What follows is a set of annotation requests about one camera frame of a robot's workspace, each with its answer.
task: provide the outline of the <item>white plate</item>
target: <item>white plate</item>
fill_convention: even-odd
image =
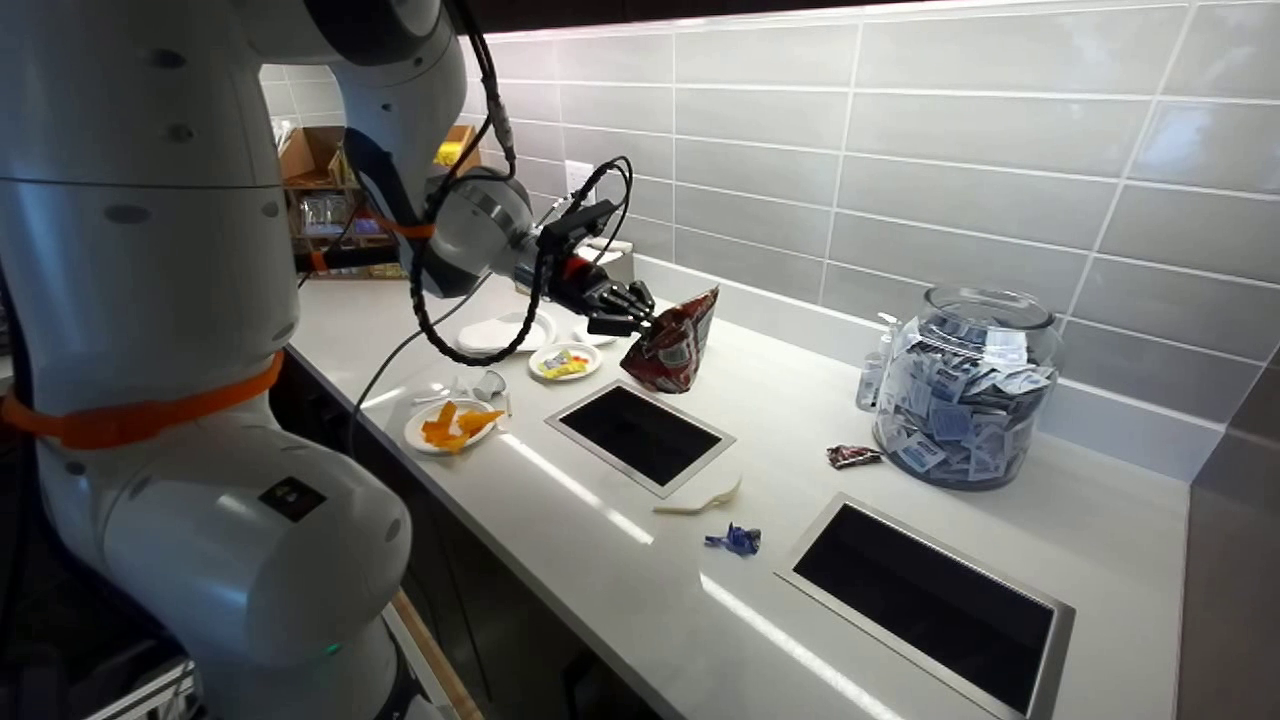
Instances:
[[[571,352],[590,355],[590,369],[585,369],[585,374],[576,374],[576,376],[554,376],[554,374],[544,369],[544,360],[555,355],[555,352],[532,352],[532,355],[528,355],[528,376],[537,376],[537,379],[544,379],[544,384],[576,384],[576,379],[585,379],[585,376],[592,376],[592,374],[601,369],[601,352],[597,352],[592,346],[576,346]]]
[[[494,315],[494,319],[481,319],[481,325],[469,325],[464,331],[455,331],[455,346],[464,352],[502,352],[513,346],[513,338],[521,331],[523,325],[523,312],[518,315]],[[544,347],[544,342],[554,338],[554,325],[544,315],[532,319],[523,346],[518,352],[537,352]]]
[[[407,414],[407,421],[405,421],[405,444],[411,444],[411,448],[420,448],[420,451],[431,451],[431,455],[448,455],[448,448],[425,439],[425,424],[437,421],[443,406],[448,406],[448,399],[431,399],[431,406]],[[455,408],[495,414],[495,406],[481,406],[481,399],[454,399],[454,406],[455,406]],[[475,431],[464,448],[481,444],[495,424],[502,424],[502,421],[494,421],[484,431]]]

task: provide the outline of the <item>orange slice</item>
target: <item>orange slice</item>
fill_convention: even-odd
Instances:
[[[474,439],[474,437],[481,437],[488,424],[495,424],[505,414],[484,414],[484,408],[475,408],[475,414],[464,414],[459,421],[455,421],[455,427]]]

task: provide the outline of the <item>snack bag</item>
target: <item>snack bag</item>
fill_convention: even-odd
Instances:
[[[719,290],[678,306],[628,347],[625,374],[654,394],[687,394],[714,331]]]

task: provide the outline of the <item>white countertop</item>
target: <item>white countertop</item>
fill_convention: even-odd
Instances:
[[[523,308],[495,280],[454,325]],[[311,280],[296,352],[357,395],[416,325],[405,286]],[[780,580],[808,524],[854,495],[919,538],[1077,608],[1055,720],[1170,720],[1176,712],[1188,490],[1036,437],[1015,484],[941,494],[904,473],[833,473],[829,444],[867,444],[857,369],[717,319],[678,408],[738,437],[744,484],[710,516],[654,516],[655,495],[566,439],[550,418],[621,379],[537,384],[502,365],[513,421],[464,455],[416,455],[405,399],[459,369],[425,342],[374,394],[367,421],[420,480],[513,565],[621,678],[678,716],[988,716],[934,672],[875,646]],[[751,562],[703,549],[724,524],[764,529]]]

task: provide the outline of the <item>cabinet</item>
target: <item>cabinet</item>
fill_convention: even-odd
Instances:
[[[792,9],[850,9],[854,0],[474,0],[484,32],[518,30],[571,30],[571,26],[632,26],[678,17],[731,17],[731,12],[792,12]]]

